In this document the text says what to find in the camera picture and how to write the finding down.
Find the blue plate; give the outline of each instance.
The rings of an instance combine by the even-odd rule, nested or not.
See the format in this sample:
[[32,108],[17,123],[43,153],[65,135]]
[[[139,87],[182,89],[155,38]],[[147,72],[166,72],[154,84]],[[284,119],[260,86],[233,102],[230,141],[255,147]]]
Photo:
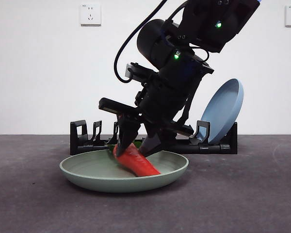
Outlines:
[[[243,104],[243,85],[237,79],[223,84],[214,94],[201,118],[210,122],[209,144],[217,144],[233,126]],[[198,139],[203,139],[206,129],[200,127]]]

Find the sage green plate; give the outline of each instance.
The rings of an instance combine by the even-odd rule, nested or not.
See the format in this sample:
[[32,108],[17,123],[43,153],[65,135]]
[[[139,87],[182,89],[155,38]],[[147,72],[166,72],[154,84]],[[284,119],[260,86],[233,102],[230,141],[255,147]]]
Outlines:
[[160,175],[136,177],[121,166],[109,150],[71,156],[60,163],[60,169],[69,181],[82,188],[130,193],[170,184],[184,173],[189,164],[184,156],[167,151],[160,151],[147,159],[160,171]]

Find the gray floor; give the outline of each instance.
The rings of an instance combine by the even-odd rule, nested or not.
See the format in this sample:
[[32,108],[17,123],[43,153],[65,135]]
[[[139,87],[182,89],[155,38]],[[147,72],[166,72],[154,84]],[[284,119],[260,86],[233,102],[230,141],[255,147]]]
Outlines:
[[0,233],[291,233],[291,135],[188,155],[179,180],[137,194],[71,184],[68,156],[68,136],[0,136]]

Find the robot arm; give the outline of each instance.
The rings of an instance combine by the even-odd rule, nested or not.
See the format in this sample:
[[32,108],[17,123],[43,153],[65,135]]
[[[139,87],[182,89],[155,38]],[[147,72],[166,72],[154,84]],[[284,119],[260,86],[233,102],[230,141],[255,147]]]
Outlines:
[[[159,72],[131,63],[127,66],[129,79],[122,80],[116,70],[119,52],[114,63],[119,80],[124,83],[135,80],[143,86],[135,98],[136,107],[106,98],[99,102],[101,110],[117,115],[120,130],[117,156],[136,138],[142,123],[148,134],[140,148],[145,156],[172,144],[178,133],[186,136],[194,133],[185,121],[199,83],[206,74],[214,72],[206,63],[209,52],[220,52],[259,4],[258,0],[188,0],[167,20],[155,19],[140,25],[138,50]],[[177,25],[172,18],[182,8],[182,22]],[[196,56],[193,49],[205,50],[207,59]],[[181,109],[182,116],[173,121]]]

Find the red pepper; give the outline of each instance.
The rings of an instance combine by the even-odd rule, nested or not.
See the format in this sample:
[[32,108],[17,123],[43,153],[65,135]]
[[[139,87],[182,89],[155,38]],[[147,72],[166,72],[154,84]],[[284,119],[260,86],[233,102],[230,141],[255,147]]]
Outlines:
[[132,170],[137,176],[159,175],[160,172],[138,151],[131,143],[119,157],[116,156],[117,145],[113,149],[113,155],[118,162]]

